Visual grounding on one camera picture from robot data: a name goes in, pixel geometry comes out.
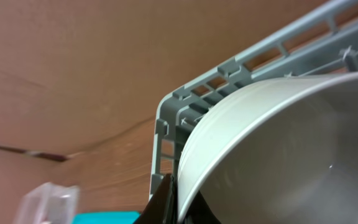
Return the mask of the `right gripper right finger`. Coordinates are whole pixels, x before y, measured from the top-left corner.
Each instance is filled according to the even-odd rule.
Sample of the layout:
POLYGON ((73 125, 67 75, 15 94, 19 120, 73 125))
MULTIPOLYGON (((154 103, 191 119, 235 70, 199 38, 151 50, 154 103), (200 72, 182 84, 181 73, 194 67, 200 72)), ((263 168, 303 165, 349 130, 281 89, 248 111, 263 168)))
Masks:
POLYGON ((201 192, 198 192, 185 215, 184 224, 221 224, 215 217, 201 192))

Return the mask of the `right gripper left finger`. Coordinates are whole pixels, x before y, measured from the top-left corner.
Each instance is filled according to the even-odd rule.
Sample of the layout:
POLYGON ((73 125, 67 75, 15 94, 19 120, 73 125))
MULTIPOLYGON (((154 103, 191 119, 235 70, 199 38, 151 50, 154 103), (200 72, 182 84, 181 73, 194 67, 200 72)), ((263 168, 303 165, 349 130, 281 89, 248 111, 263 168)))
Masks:
POLYGON ((134 224, 173 224, 176 222, 177 182, 171 174, 167 174, 134 224))

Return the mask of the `grey bowl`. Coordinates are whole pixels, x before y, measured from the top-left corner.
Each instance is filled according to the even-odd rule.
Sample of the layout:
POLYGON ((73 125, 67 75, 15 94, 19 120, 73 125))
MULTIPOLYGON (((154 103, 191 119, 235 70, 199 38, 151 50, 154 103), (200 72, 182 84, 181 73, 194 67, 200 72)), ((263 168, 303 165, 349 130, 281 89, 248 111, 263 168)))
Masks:
POLYGON ((216 104, 180 158, 179 222, 197 195, 221 223, 358 223, 358 72, 264 80, 216 104))

